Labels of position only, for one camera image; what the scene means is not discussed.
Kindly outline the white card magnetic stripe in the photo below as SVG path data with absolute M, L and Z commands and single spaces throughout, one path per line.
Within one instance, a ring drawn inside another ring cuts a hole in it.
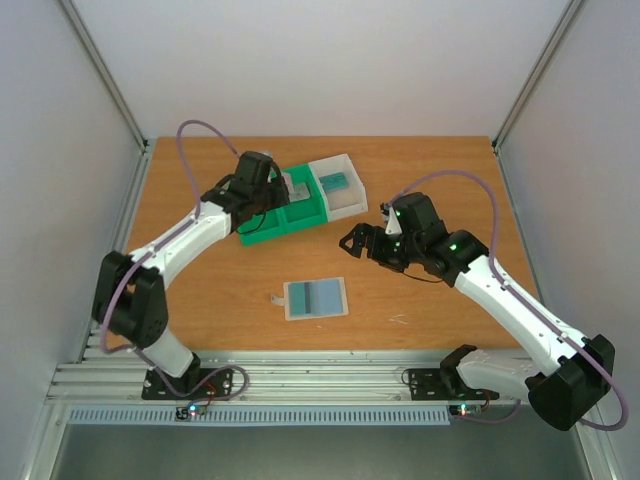
M 289 202 L 293 202 L 294 196 L 295 196 L 295 186 L 294 186 L 292 177 L 287 172 L 283 172 L 281 176 L 288 192 Z

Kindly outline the beige card holder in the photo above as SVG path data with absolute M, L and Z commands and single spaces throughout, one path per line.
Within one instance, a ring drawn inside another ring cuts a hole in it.
M 318 319 L 345 316 L 349 313 L 346 284 L 343 277 L 324 278 L 318 280 L 297 281 L 297 282 L 315 282 L 317 285 L 317 295 L 319 303 L 319 312 L 315 316 L 306 318 L 291 318 L 289 316 L 288 293 L 287 287 L 292 282 L 283 284 L 283 295 L 278 296 L 272 294 L 270 301 L 272 304 L 284 309 L 285 319 L 287 321 Z

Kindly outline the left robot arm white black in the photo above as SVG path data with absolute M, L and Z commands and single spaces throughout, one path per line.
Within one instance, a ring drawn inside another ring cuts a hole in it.
M 123 254 L 112 251 L 100 266 L 92 318 L 101 327 L 101 349 L 109 332 L 166 375 L 179 398 L 195 395 L 202 375 L 195 354 L 171 332 L 166 290 L 171 282 L 213 244 L 237 232 L 254 217 L 289 204 L 280 168 L 262 152 L 240 155 L 235 172 L 196 196 L 194 209 L 147 245 Z

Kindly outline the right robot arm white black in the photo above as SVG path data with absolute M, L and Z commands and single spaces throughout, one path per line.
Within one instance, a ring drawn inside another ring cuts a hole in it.
M 491 259 L 473 234 L 448 232 L 428 196 L 404 195 L 382 211 L 385 226 L 359 223 L 340 247 L 396 273 L 422 266 L 481 306 L 529 355 L 514 360 L 463 345 L 440 364 L 444 390 L 459 397 L 471 389 L 488 389 L 524 400 L 560 431 L 583 421 L 610 391 L 613 344 L 603 335 L 588 337 L 556 317 Z

